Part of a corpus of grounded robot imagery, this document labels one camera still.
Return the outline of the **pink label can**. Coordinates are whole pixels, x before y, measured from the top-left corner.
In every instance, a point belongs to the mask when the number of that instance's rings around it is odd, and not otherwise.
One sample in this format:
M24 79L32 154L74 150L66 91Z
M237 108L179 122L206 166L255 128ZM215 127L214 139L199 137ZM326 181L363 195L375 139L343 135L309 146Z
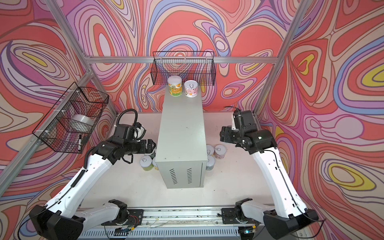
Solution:
M188 98L194 98L198 95L198 83L194 80L188 80L184 83L185 95Z

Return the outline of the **green label can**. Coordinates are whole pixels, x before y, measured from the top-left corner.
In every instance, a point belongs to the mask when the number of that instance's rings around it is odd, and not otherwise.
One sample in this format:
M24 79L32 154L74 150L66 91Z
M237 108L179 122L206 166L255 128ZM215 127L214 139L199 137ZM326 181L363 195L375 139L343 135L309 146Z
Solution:
M170 76L167 80L169 93L173 97L178 97L182 94L182 78L179 76Z

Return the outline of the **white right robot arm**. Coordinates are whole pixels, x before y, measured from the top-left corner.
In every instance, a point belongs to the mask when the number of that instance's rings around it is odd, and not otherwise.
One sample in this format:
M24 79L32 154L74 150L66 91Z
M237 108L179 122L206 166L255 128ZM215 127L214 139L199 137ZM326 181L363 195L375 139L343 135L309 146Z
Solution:
M320 220L317 212L307 208L299 197L283 166L277 142L270 131L252 128L246 133L230 126L222 127L220 140L235 144L253 157L262 170L273 197L274 207L254 200L238 202L240 212L245 218L264 224L276 240Z

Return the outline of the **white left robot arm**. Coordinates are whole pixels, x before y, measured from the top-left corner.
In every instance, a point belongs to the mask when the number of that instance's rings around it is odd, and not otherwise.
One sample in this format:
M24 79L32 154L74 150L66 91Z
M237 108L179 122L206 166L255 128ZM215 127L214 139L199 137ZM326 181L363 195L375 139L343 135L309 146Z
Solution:
M82 212L78 207L100 177L118 160L125 155L152 154L156 146L151 139L113 141L109 138L89 149L84 166L70 182L44 206L36 205L30 211L29 218L37 234L47 240L76 240L83 232L106 222L124 225L129 219L129 211L122 201L113 199Z

